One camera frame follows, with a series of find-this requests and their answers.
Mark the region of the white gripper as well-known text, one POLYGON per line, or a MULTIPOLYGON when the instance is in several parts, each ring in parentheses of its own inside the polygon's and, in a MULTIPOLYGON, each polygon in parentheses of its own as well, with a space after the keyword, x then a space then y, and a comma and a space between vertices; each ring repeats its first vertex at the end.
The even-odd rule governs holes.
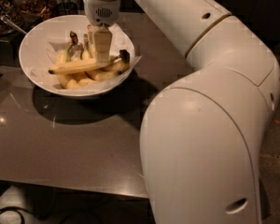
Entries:
POLYGON ((84 0, 85 14, 91 25, 95 25, 93 44, 98 63, 107 63, 112 42, 110 26, 119 18, 120 0, 84 0))

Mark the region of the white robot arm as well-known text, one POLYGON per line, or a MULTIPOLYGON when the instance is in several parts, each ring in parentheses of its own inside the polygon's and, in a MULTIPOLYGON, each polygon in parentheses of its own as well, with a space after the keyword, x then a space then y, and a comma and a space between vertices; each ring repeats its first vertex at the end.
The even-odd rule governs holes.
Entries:
MULTIPOLYGON (((156 224, 261 224, 259 151, 280 98, 273 53, 214 0, 134 0, 193 73, 150 103, 140 131, 156 224)), ((84 0, 94 25, 119 0, 84 0)))

